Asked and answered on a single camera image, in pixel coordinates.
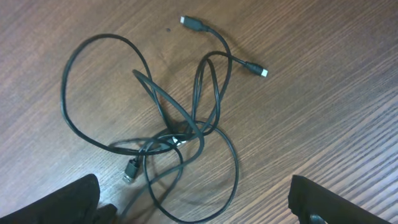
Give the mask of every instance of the wood grain surface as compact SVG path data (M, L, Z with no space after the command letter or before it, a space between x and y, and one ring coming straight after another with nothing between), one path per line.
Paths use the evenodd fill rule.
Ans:
M398 223L398 2L390 1L51 1L0 2L0 216L94 173L101 204L121 211L144 185L121 179L126 156L84 142L59 108L63 67L86 38L107 32L141 50L154 81L190 111L199 60L222 50L210 34L181 26L195 16L219 31L233 55L260 63L267 78L238 65L219 127L239 155L231 206L212 223L298 223L287 207L292 174L308 177L375 215ZM223 80L225 58L214 58ZM77 59L68 84L76 125L109 144L149 137L164 123L131 70L144 71L123 43L101 40ZM205 77L198 115L214 96ZM162 100L176 120L182 117ZM197 142L181 147L191 156ZM216 134L164 202L172 214L203 218L233 184L231 154ZM150 160L153 176L177 163ZM172 177L155 184L160 195ZM145 194L131 222L170 223Z

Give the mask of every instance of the usb connector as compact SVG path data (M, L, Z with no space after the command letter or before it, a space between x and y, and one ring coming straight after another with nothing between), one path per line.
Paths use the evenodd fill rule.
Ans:
M245 68L247 68L248 70L250 70L250 72L252 72L256 75L260 75L262 77L266 77L268 74L268 71L265 68L263 68L261 65L258 65L256 63L246 62L243 66Z
M123 181L127 184L131 184L139 170L139 160L138 158L130 159L129 163L127 163L126 170L124 170Z
M194 31L208 31L208 26L203 25L203 23L198 20L188 16L182 16L180 22L186 27Z

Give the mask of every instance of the tangled cable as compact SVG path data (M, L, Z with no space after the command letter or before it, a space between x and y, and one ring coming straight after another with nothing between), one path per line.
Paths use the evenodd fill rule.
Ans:
M158 85L156 85L152 81L152 76L149 71L148 64L138 50L138 48L130 42L128 39L121 37L120 35L116 34L99 34L95 35L87 40L85 40L83 43L81 43L78 48L72 53L70 56L65 69L63 71L62 75L62 84L61 84L61 92L60 92L60 102L61 102L61 112L62 116L65 120L65 122L69 125L69 127L72 129L72 131L77 134L79 137L82 139L86 140L87 142L100 147L104 150L107 150L109 152L113 152L116 154L122 154L122 155L127 155L127 156L135 156L135 160L138 162L141 162L142 160L142 165L143 165L143 173L146 179L146 186L143 187L135 196L131 199L131 201L128 203L126 208L121 214L121 218L119 220L122 220L128 210L132 207L134 202L144 193L145 190L149 191L149 194L154 202L154 205L162 211L165 215L167 215L169 218L171 218L175 222L179 223L201 223L201 222L207 222L221 213L223 213L227 207L230 205L235 193L236 189L238 187L238 180L239 180L239 164L238 164L238 158L236 155L236 151L231 143L231 140L223 133L220 129L217 128L218 122L220 120L220 111L221 111L221 100L223 99L224 93L226 91L226 88L228 86L229 79L231 78L231 70L232 70L232 62L238 62L242 65L244 65L247 69L255 73L256 75L264 75L264 72L266 74L266 70L263 69L260 65L256 65L254 63L249 63L249 62L244 62L243 60L240 60L234 56L231 55L231 52L229 50L229 47L222 38L219 33L217 33L215 30L209 28L208 26L204 26L200 21L190 18L190 17L182 17L181 23L185 27L188 27L190 29L193 29L195 31L206 31L211 34L213 34L215 37L217 37L221 43L224 45L225 51L226 52L220 52L220 51L212 51L207 53L201 60L197 68L197 72L195 75L195 81L193 85L193 95L192 95L192 111L191 115L188 114L185 109L182 108L169 94L167 94L163 89L161 89ZM82 133L72 122L70 119L68 112L67 112L67 99L66 99L66 88L67 88L67 81L68 81L68 75L70 73L71 67L73 65L73 62L75 61L76 57L78 54L90 43L99 40L99 39L117 39L121 40L122 42L128 44L139 56L141 59L142 63L144 64L145 70L146 70L146 76L142 74L140 71L133 70L134 76L138 79L142 87L145 89L146 92L148 92L149 96L152 98L152 100L155 102L157 109L159 110L159 113L164 120L164 123L166 125L166 128L157 133L155 136L152 138L132 138L132 139L126 139L126 140L121 140L121 141L116 141L114 143L111 143L110 145L104 145L90 137L88 137L86 134ZM221 91L218 89L218 82L217 82L217 76L215 72L214 65L212 61L210 60L210 57L213 55L221 55L224 57L228 58L228 69L226 73L226 78L224 81L224 84L221 88ZM215 95L215 106L209 115L208 119L206 122L203 121L198 121L196 120L196 115L197 115L197 108L198 104L200 101L201 97L201 89L202 89L202 84L203 84L203 73L205 70L206 65L209 66L210 68L210 73L211 73L211 79L213 81L213 89L214 89L214 95ZM163 107L160 105L157 94L163 96L168 102L171 103L180 113L181 115L185 118L184 121L179 122L179 123L173 123L171 119L169 118L169 115L165 112ZM211 134L213 131L216 131L227 143L229 149L231 150L233 159L234 159L234 167L235 167L235 180L234 180L234 185L233 189L231 191L231 195L229 196L227 202L225 205L220 208L217 212L214 214L202 218L201 220L197 221L184 221L181 220L172 214L170 214L166 209L161 205L163 200L168 196L168 194L174 189L176 186L177 182L180 180L183 172L183 168L187 166L189 163L193 162L195 159L197 159L200 154L203 151L203 148L205 146L205 136ZM192 141L194 139L199 140L199 148L197 152L189 159L185 160L183 159L183 156L181 152L178 149L178 145L181 144L182 142L185 141ZM125 147L121 147L120 145L127 144L127 143L139 143L143 142L142 146L139 149L128 149ZM148 171L147 171L147 156L153 156L157 154L162 154L169 152L171 150L174 150L178 157L179 157L179 162L180 164L169 168L168 170L164 171L163 173L159 174L157 177L154 177L153 179L150 179L148 176ZM152 190L152 184L160 180L161 178L165 177L166 175L169 175L173 172L178 171L178 175L172 182L171 186L166 190L163 196L163 200L159 201Z

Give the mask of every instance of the metal connector tip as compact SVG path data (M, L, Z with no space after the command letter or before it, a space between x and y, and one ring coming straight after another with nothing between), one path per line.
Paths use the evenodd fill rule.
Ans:
M131 184L132 183L132 178L129 177L128 175L123 176L123 181L125 181L126 184Z
M263 69L261 72L261 76L266 77L268 75L268 71L266 69Z

